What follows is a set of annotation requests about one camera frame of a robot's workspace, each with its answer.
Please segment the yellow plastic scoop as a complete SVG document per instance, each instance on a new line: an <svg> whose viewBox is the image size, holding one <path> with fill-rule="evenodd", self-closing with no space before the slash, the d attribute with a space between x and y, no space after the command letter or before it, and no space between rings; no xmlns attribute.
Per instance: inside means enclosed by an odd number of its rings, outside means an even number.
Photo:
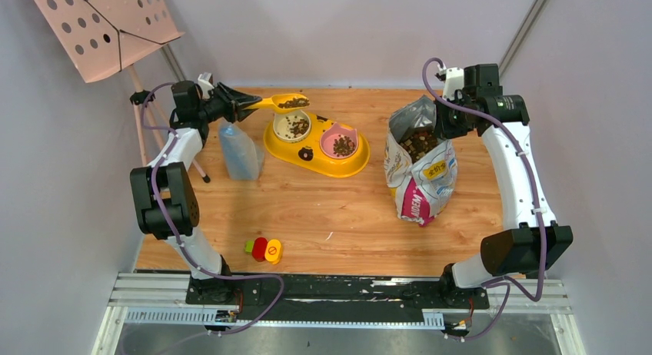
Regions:
<svg viewBox="0 0 652 355"><path fill-rule="evenodd" d="M277 114L287 114L307 108L310 100L303 94L289 93L272 95L248 106L248 109L271 109Z"/></svg>

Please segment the pet food bag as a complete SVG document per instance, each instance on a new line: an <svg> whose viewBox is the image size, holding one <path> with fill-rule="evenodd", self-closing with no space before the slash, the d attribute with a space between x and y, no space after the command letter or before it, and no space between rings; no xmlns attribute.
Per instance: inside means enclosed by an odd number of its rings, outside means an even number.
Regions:
<svg viewBox="0 0 652 355"><path fill-rule="evenodd" d="M436 107L427 96L388 120L384 175L398 218L424 227L447 206L457 181L454 144L435 134Z"/></svg>

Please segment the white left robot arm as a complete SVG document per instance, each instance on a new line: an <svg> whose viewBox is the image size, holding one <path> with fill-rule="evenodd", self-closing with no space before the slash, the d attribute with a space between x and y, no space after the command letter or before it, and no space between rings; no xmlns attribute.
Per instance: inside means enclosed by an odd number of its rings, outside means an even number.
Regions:
<svg viewBox="0 0 652 355"><path fill-rule="evenodd" d="M207 91L189 80L166 85L175 103L173 116L162 128L167 141L151 162L132 169L129 176L138 226L143 234L171 245L188 265L191 278L207 282L206 294L225 304L235 295L234 277L199 227L200 208L188 169L205 147L211 123L243 121L262 99L222 83Z"/></svg>

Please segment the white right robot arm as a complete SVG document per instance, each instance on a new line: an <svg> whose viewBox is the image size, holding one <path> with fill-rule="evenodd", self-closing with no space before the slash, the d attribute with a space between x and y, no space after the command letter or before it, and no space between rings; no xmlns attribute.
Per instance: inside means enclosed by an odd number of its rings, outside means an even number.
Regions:
<svg viewBox="0 0 652 355"><path fill-rule="evenodd" d="M443 139L477 133L490 155L503 211L503 230L484 238L477 255L448 267L451 278L440 284L440 299L458 307L469 298L471 288L505 282L538 301L546 270L574 236L570 226L559 224L541 186L525 100L504 93L496 64L449 68L432 58L422 68L426 87L432 63L444 84L442 95L433 95L435 131Z"/></svg>

